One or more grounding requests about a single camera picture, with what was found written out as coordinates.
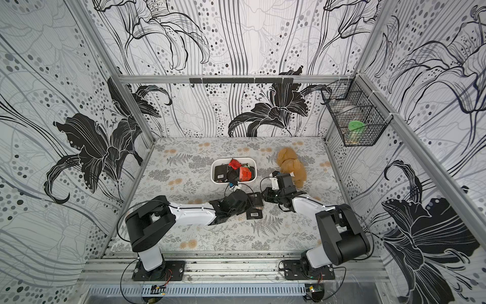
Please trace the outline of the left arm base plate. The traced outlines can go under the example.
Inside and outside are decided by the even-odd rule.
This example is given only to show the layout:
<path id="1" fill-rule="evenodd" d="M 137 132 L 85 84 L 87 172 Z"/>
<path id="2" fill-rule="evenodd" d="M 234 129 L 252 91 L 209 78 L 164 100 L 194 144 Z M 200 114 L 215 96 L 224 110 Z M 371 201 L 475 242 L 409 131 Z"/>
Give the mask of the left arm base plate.
<path id="1" fill-rule="evenodd" d="M 186 262 L 182 260 L 169 260 L 164 261 L 159 267 L 154 270 L 145 270 L 143 263 L 138 261 L 133 275 L 133 281 L 169 281 L 179 282 L 182 281 L 184 271 L 186 268 Z"/>

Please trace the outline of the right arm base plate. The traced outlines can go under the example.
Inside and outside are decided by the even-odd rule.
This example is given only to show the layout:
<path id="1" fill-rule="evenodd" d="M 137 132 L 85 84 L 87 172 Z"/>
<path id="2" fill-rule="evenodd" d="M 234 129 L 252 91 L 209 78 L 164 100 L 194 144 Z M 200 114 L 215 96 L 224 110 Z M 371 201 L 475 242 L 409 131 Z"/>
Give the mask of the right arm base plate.
<path id="1" fill-rule="evenodd" d="M 283 260 L 278 265 L 278 270 L 288 281 L 315 280 L 329 281 L 335 279 L 334 269 L 331 265 L 312 268 L 302 260 Z"/>

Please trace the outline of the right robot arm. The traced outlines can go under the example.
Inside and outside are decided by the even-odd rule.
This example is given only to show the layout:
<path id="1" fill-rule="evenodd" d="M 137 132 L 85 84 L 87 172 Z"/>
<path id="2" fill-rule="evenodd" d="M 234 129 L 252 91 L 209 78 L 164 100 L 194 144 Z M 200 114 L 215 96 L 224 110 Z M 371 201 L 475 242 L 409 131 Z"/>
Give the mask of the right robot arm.
<path id="1" fill-rule="evenodd" d="M 297 189 L 290 174 L 274 172 L 267 179 L 272 185 L 263 190 L 263 201 L 303 215 L 318 228 L 321 244 L 301 256 L 305 269 L 341 265 L 370 252 L 370 241 L 349 205 L 326 205 L 312 198 Z"/>

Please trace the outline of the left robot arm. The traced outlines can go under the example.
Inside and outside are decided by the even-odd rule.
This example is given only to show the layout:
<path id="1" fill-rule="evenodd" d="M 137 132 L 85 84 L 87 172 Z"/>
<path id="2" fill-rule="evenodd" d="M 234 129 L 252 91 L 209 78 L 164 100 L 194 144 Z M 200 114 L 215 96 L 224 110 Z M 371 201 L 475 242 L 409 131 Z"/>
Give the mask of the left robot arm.
<path id="1" fill-rule="evenodd" d="M 132 251 L 138 255 L 144 270 L 151 272 L 164 263 L 158 242 L 171 228 L 223 224 L 252 207 L 249 195 L 242 190 L 198 206 L 171 203 L 166 196 L 157 196 L 127 215 L 125 225 Z"/>

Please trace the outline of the red square tea bag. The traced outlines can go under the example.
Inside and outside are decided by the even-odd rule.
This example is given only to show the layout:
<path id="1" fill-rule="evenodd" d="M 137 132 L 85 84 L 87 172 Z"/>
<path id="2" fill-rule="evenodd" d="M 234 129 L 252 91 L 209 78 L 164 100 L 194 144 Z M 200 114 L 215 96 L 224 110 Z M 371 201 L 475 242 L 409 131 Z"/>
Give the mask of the red square tea bag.
<path id="1" fill-rule="evenodd" d="M 229 162 L 229 167 L 232 168 L 233 170 L 238 170 L 242 167 L 242 163 L 240 163 L 238 160 L 235 158 L 231 159 Z"/>

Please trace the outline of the black barcode tea bag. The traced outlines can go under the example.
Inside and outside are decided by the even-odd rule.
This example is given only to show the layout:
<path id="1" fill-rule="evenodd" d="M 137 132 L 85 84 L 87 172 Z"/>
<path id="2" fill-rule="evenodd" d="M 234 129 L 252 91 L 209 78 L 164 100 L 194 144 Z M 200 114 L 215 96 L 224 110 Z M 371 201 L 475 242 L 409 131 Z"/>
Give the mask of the black barcode tea bag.
<path id="1" fill-rule="evenodd" d="M 217 165 L 214 167 L 213 180 L 217 183 L 228 181 L 228 165 Z"/>
<path id="2" fill-rule="evenodd" d="M 251 201 L 251 205 L 254 208 L 263 207 L 263 198 L 261 192 L 249 193 L 249 199 Z"/>
<path id="3" fill-rule="evenodd" d="M 251 208 L 246 212 L 247 220 L 259 220 L 263 218 L 263 211 L 256 208 Z"/>

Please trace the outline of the red black tea bag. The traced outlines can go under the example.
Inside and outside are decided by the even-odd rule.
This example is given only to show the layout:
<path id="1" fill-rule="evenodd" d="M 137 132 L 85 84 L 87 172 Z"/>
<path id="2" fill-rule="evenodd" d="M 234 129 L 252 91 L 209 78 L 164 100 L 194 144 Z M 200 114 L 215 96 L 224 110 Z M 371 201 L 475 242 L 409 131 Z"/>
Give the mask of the red black tea bag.
<path id="1" fill-rule="evenodd" d="M 239 182 L 248 182 L 254 179 L 254 173 L 251 167 L 239 168 Z"/>

